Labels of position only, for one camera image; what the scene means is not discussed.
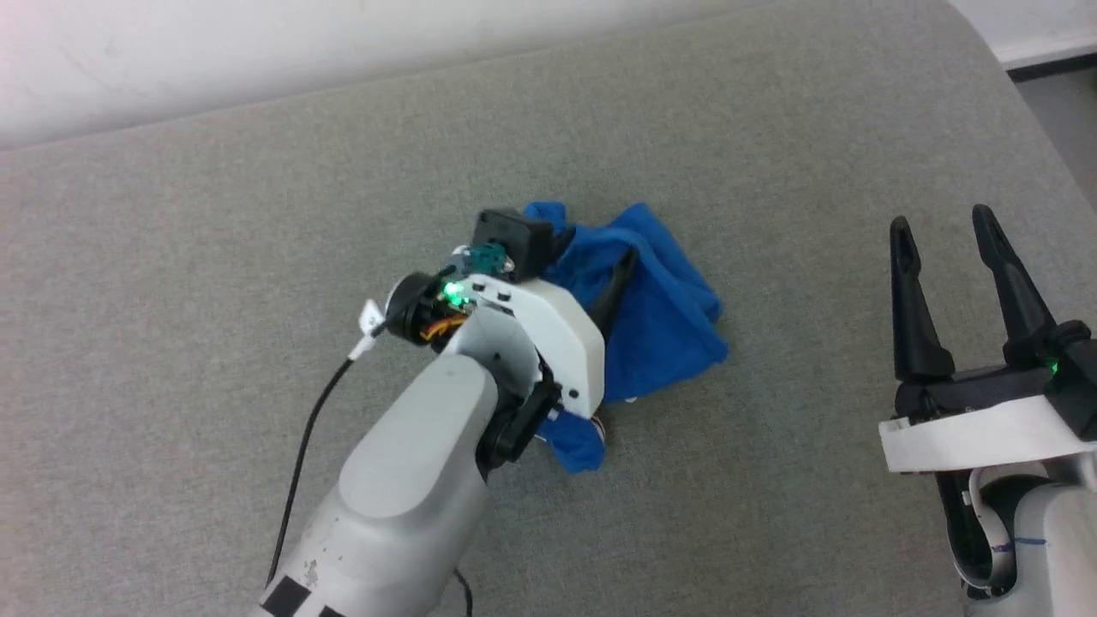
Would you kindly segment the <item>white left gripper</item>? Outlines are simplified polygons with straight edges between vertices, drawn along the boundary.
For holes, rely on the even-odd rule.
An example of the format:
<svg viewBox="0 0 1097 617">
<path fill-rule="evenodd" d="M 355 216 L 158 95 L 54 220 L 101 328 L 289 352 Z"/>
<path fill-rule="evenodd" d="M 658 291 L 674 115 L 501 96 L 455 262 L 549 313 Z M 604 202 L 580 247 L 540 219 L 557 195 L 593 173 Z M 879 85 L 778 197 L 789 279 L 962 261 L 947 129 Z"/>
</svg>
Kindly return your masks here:
<svg viewBox="0 0 1097 617">
<path fill-rule="evenodd" d="M 498 386 L 525 396 L 540 381 L 559 390 L 559 405 L 589 419 L 603 402 L 606 343 L 614 330 L 638 251 L 627 247 L 593 301 L 593 321 L 565 289 L 532 279 L 509 284 L 471 274 L 461 285 L 474 303 L 444 354 L 470 356 Z"/>
</svg>

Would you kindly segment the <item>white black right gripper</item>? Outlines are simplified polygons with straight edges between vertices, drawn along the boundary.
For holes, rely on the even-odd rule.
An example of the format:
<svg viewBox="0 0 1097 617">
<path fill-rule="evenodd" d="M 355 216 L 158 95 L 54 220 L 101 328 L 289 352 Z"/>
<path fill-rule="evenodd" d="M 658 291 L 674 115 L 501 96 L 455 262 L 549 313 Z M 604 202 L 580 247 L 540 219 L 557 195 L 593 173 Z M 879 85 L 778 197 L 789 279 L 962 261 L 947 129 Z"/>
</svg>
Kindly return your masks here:
<svg viewBox="0 0 1097 617">
<path fill-rule="evenodd" d="M 1030 464 L 1097 450 L 1097 441 L 1075 436 L 1049 399 L 1054 367 L 1047 368 L 1047 336 L 1058 322 L 1045 300 L 989 206 L 973 207 L 973 229 L 998 293 L 1004 360 L 1013 368 L 983 368 L 945 381 L 955 373 L 955 359 L 941 346 L 921 292 L 920 251 L 908 218 L 893 218 L 890 315 L 902 384 L 895 415 L 878 425 L 890 472 Z"/>
</svg>

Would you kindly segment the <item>blue Lakers basketball jersey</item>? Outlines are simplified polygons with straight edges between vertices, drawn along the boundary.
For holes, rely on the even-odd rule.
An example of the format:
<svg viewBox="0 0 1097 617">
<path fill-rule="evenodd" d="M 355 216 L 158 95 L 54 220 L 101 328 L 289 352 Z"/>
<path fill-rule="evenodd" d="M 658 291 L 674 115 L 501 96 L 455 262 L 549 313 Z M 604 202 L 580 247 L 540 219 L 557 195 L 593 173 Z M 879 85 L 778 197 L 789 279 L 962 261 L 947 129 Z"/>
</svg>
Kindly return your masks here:
<svg viewBox="0 0 1097 617">
<path fill-rule="evenodd" d="M 646 204 L 624 207 L 603 226 L 577 226 L 544 278 L 591 308 L 627 249 L 638 265 L 608 336 L 607 404 L 648 396 L 728 358 L 716 330 L 720 298 Z"/>
</svg>

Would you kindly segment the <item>grey fabric sofa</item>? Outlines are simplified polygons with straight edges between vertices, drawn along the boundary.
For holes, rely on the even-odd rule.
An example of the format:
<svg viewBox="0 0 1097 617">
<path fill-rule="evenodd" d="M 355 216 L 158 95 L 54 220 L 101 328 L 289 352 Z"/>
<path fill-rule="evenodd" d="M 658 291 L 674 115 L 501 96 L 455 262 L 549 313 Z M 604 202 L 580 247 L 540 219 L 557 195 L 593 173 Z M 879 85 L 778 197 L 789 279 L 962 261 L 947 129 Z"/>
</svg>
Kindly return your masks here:
<svg viewBox="0 0 1097 617">
<path fill-rule="evenodd" d="M 0 617 L 244 617 L 367 298 L 480 207 L 643 202 L 730 357 L 607 410 L 606 464 L 490 480 L 477 617 L 961 617 L 929 476 L 890 474 L 887 229 L 958 368 L 1004 329 L 992 207 L 1097 333 L 1097 212 L 945 0 L 726 16 L 0 155 Z"/>
</svg>

